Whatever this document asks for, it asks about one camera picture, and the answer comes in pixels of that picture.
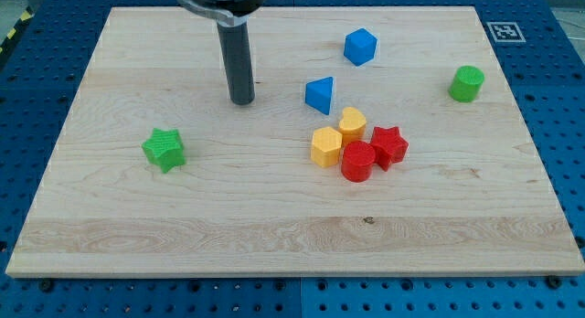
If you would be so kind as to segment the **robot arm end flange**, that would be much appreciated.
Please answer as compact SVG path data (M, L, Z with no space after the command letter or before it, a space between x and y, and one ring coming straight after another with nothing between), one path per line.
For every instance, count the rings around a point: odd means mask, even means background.
M176 0L194 15L216 21L223 27L238 27L248 21L266 0Z

